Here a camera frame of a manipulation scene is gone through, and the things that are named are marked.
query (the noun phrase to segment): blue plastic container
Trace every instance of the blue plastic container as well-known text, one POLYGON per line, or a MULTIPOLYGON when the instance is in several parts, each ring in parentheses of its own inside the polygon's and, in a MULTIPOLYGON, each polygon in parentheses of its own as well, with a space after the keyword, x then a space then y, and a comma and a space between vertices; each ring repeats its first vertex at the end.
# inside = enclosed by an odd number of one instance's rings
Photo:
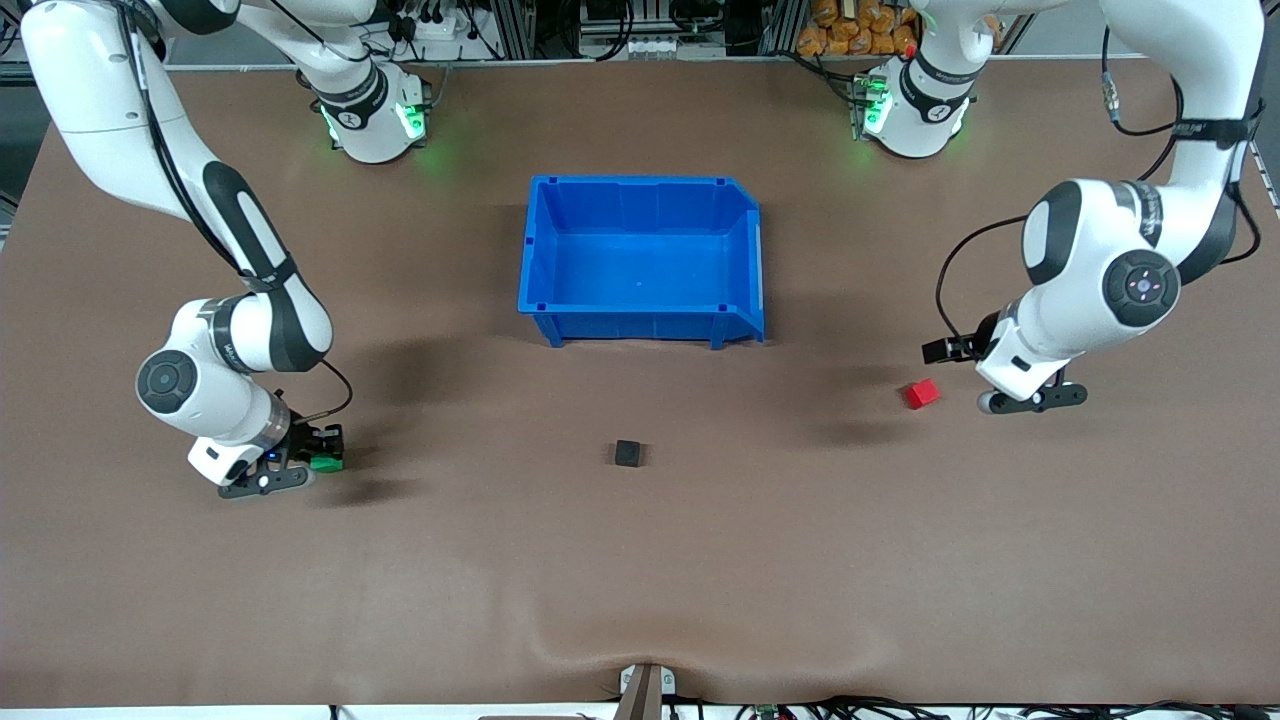
POLYGON ((552 347, 763 342, 760 206, 727 178, 536 177, 518 307, 552 347))

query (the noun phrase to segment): brown table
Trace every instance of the brown table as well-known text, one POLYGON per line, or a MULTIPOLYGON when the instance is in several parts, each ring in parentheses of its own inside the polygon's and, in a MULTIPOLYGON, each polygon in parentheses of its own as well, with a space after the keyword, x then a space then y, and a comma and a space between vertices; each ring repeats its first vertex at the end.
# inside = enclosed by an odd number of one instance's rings
MULTIPOLYGON (((1116 63, 1126 122, 1170 111, 1116 63)), ((959 237, 1069 177, 1133 177, 1093 63, 996 63, 938 158, 849 141, 788 64, 460 70, 430 146, 326 149, 288 73, 179 79, 337 325, 351 471, 230 503, 133 397, 196 297, 238 282, 175 219, 45 143, 3 254, 5 706, 685 694, 915 702, 1280 698, 1277 223, 1147 337, 1073 365, 1078 410, 993 419, 924 368, 959 237), (760 200, 771 340, 573 343, 515 311, 529 178, 717 174, 760 200), (945 400, 913 413, 901 386, 945 400), (609 442, 652 445, 640 470, 609 442)), ((1027 287, 973 245, 965 327, 1027 287)), ((265 377, 303 410, 325 373, 265 377)))

